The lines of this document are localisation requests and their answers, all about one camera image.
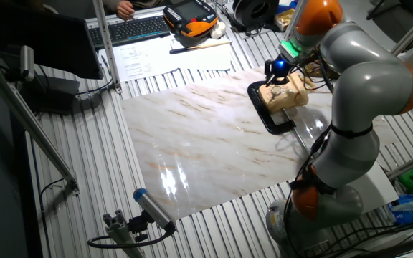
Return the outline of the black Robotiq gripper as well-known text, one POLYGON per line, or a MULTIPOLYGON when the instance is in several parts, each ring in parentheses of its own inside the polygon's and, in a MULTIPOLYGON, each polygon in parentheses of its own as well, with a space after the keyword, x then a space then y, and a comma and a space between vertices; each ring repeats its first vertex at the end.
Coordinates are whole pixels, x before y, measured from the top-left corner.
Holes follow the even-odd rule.
POLYGON ((274 85, 285 85, 286 76, 290 74, 291 69, 294 67, 287 60, 278 57, 274 60, 265 61, 265 86, 268 87, 272 82, 274 85))

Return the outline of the person's bare hand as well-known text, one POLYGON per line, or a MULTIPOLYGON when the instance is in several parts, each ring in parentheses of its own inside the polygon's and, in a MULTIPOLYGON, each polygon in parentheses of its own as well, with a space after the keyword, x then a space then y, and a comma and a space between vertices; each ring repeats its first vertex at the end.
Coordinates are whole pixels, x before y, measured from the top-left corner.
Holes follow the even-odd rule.
POLYGON ((122 0, 116 7, 117 15, 123 20, 129 20, 135 13, 135 9, 130 1, 122 0))

